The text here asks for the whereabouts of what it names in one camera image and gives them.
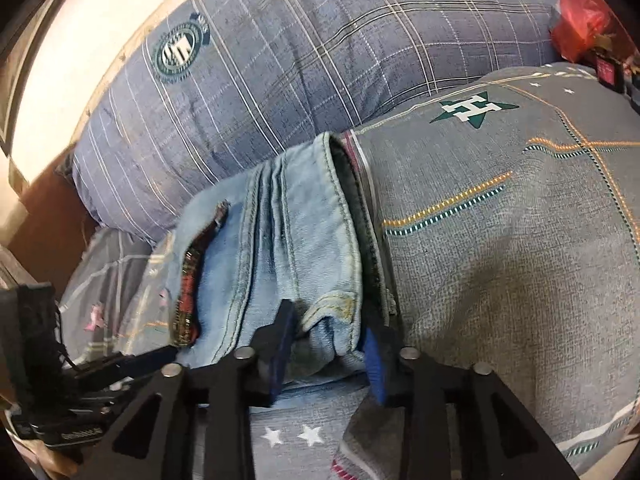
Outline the red plastic bag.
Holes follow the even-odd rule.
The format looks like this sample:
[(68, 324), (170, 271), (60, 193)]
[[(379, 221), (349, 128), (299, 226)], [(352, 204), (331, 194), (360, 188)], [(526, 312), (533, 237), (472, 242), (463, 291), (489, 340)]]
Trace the red plastic bag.
[(561, 58), (577, 62), (608, 28), (611, 12), (604, 0), (558, 0), (550, 38)]

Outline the brown wooden headboard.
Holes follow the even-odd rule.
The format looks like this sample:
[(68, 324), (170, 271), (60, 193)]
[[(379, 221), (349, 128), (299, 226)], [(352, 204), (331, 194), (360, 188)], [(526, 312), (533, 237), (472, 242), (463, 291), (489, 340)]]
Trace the brown wooden headboard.
[(42, 170), (20, 197), (26, 218), (9, 250), (38, 283), (50, 283), (63, 295), (98, 224), (80, 200), (75, 185), (59, 171), (65, 152)]

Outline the light blue denim jeans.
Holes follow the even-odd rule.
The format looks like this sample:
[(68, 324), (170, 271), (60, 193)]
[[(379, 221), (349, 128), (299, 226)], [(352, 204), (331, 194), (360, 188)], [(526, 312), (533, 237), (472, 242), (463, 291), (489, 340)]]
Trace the light blue denim jeans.
[(355, 165), (325, 133), (193, 197), (175, 228), (166, 288), (194, 298), (198, 336), (178, 359), (218, 362), (270, 324), (297, 325), (285, 377), (313, 384), (361, 373), (362, 320), (386, 315), (384, 268)]

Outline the blue plaid pillow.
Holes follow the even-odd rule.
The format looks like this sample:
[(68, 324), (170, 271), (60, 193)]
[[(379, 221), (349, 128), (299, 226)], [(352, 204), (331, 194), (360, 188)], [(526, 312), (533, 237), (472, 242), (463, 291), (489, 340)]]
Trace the blue plaid pillow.
[(156, 242), (191, 197), (325, 131), (558, 57), (558, 0), (184, 0), (75, 146), (91, 217)]

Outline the grey patterned bed quilt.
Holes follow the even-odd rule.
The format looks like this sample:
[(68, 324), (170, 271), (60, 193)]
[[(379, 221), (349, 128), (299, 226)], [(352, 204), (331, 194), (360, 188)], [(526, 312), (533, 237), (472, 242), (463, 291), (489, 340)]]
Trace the grey patterned bed quilt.
[[(589, 70), (500, 70), (336, 136), (383, 263), (384, 321), (437, 362), (489, 364), (578, 474), (639, 421), (639, 117)], [(62, 299), (85, 363), (168, 343), (175, 230), (93, 237)], [(285, 378), (250, 416), (261, 479), (395, 479), (402, 414), (361, 373)]]

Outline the dark red small box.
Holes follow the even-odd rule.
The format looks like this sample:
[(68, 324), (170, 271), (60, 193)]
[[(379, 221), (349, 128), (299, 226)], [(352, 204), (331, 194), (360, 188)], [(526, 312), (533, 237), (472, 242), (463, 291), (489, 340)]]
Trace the dark red small box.
[(595, 50), (597, 78), (602, 86), (617, 93), (625, 91), (623, 65), (608, 50)]

